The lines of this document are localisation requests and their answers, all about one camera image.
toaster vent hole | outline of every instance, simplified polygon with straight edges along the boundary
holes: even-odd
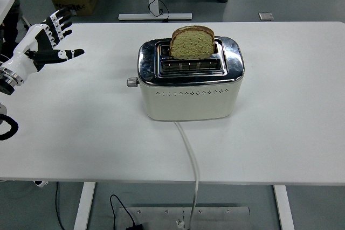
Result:
[[[162,96],[188,96],[188,95],[205,95],[205,94],[217,94],[217,93],[227,93],[229,91],[229,89],[220,89],[220,90],[209,90],[209,91],[192,91],[192,92],[156,92],[156,95],[162,95]]]

power adapter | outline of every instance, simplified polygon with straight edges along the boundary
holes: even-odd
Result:
[[[140,224],[140,225],[128,227],[126,228],[126,230],[144,230],[144,228],[142,228],[142,224]]]

bread crust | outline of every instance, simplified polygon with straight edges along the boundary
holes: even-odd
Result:
[[[210,28],[206,26],[201,26],[201,25],[190,25],[190,26],[185,26],[185,27],[176,29],[172,33],[172,36],[171,36],[172,40],[174,40],[179,33],[185,32],[185,31],[192,31],[192,30],[206,32],[212,37],[213,41],[215,41],[215,33]]]

toaster body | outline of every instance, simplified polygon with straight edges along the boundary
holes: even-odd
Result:
[[[151,40],[139,50],[138,82],[147,115],[159,121],[230,115],[244,75],[237,43],[216,37],[211,56],[181,60],[169,55],[170,41]]]

table leg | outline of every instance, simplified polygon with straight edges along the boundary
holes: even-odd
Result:
[[[281,230],[295,230],[285,185],[274,185]]]
[[[158,0],[149,0],[150,10],[153,13],[134,13],[134,14],[119,14],[119,20],[163,20],[168,18],[168,14],[164,13],[159,15]],[[191,20],[191,13],[171,13],[169,14],[169,20]]]
[[[84,183],[80,196],[74,230],[86,230],[96,183]]]

